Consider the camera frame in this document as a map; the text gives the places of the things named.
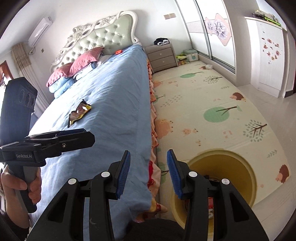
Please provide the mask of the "person's left hand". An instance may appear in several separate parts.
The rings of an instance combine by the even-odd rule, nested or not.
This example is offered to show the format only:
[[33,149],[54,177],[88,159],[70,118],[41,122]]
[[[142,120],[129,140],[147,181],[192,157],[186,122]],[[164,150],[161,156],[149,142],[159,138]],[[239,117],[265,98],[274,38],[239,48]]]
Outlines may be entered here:
[[29,198],[32,203],[37,204],[41,200],[42,179],[40,167],[37,168],[34,181],[27,185],[25,181],[14,176],[8,165],[6,165],[1,174],[1,183],[6,197],[6,213],[8,217],[20,228],[28,228],[30,225],[29,214],[26,208],[22,206],[16,192],[29,188]]

